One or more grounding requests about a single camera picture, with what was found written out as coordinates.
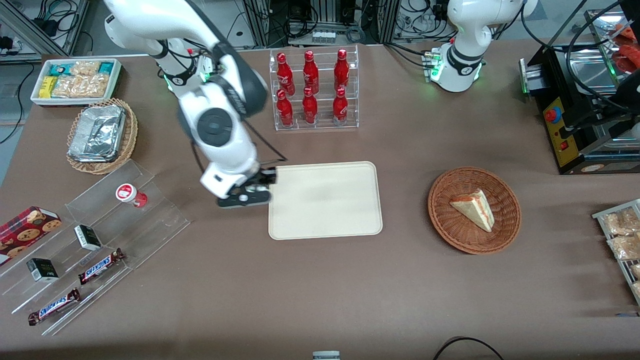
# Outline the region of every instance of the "robotic arm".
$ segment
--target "robotic arm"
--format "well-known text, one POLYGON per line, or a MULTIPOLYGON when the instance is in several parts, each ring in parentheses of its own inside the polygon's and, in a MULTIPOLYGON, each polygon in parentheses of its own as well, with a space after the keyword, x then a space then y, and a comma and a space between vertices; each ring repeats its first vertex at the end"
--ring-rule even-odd
POLYGON ((187 135, 210 164, 200 182, 224 208, 269 202, 275 170, 261 169, 254 144, 242 125, 262 111, 264 80, 234 51, 191 0, 104 0, 111 11, 105 29, 114 43, 143 51, 162 68, 178 97, 178 116, 187 135), (185 41, 202 45, 214 74, 203 83, 185 41))
POLYGON ((492 41, 488 25, 504 24, 516 17, 522 6, 531 15, 538 0, 450 0, 449 20, 458 27, 453 44, 434 48, 430 80, 450 92, 471 87, 480 71, 484 52, 492 41))

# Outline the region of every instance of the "red button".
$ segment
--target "red button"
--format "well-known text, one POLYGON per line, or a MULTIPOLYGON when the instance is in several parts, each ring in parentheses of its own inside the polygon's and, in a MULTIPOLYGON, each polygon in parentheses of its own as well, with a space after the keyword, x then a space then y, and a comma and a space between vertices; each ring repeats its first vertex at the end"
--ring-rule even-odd
POLYGON ((545 120, 548 122, 553 122, 558 116, 558 113, 556 110, 551 109, 551 110, 547 110, 547 112, 545 112, 545 120))

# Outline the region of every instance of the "table surface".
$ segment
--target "table surface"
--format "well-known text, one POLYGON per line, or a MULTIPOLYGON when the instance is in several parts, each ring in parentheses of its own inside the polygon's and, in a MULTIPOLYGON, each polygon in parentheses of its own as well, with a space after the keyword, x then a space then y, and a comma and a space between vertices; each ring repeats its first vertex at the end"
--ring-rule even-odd
MULTIPOLYGON (((614 314, 637 308, 590 215, 640 197, 639 176, 557 174, 536 105, 520 91, 518 60, 537 48, 492 44, 473 87, 451 94, 388 49, 360 46, 355 131, 276 133, 267 104, 251 122, 290 165, 371 161, 378 171, 380 234, 294 241, 269 237, 267 206, 216 206, 154 61, 121 58, 117 96, 140 123, 133 159, 193 222, 56 336, 39 336, 0 302, 0 357, 430 359, 453 336, 481 338, 506 359, 634 357, 640 319, 614 314), (522 229, 501 253, 464 254, 428 220, 433 181, 467 165, 501 176, 520 201, 522 229)), ((243 53, 265 78, 268 55, 243 53)), ((99 180, 65 159, 77 112, 33 107, 0 188, 0 219, 30 205, 59 209, 99 180)), ((475 343, 445 352, 474 354, 491 358, 475 343)))

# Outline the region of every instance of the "red cookie box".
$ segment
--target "red cookie box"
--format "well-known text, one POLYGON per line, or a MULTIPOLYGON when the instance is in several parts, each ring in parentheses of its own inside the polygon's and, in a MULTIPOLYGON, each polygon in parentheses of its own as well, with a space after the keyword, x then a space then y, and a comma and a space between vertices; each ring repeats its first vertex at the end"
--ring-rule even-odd
POLYGON ((42 239, 62 222, 57 214, 31 206, 0 226, 0 265, 42 239))

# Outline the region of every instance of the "wicker basket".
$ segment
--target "wicker basket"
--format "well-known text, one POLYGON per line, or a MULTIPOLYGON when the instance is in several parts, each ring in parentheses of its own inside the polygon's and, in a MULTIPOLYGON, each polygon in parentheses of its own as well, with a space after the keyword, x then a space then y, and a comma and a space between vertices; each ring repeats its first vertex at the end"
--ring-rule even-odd
MULTIPOLYGON (((136 119, 136 114, 131 111, 131 108, 129 107, 129 105, 127 105, 126 102, 120 99, 109 99, 107 101, 96 102, 95 104, 89 105, 89 108, 107 105, 121 106, 127 112, 127 117, 125 119, 125 128, 124 132, 122 133, 122 143, 120 144, 120 154, 118 155, 116 160, 111 163, 81 163, 79 161, 73 160, 69 157, 69 155, 67 155, 67 160, 76 170, 89 172, 94 175, 108 174, 122 166, 122 164, 124 164, 133 153, 133 148, 136 146, 136 137, 138 135, 138 120, 136 119)), ((67 136, 68 146, 71 145, 71 140, 73 140, 76 133, 76 127, 78 125, 78 120, 80 119, 80 114, 76 116, 76 121, 74 121, 73 126, 71 126, 71 131, 67 136)))
POLYGON ((469 254, 493 254, 504 250, 518 235, 522 223, 520 205, 513 190, 495 174, 476 167, 461 167, 442 174, 428 199, 433 226, 448 243, 469 254), (487 233, 449 202, 455 196, 482 189, 495 218, 487 233))

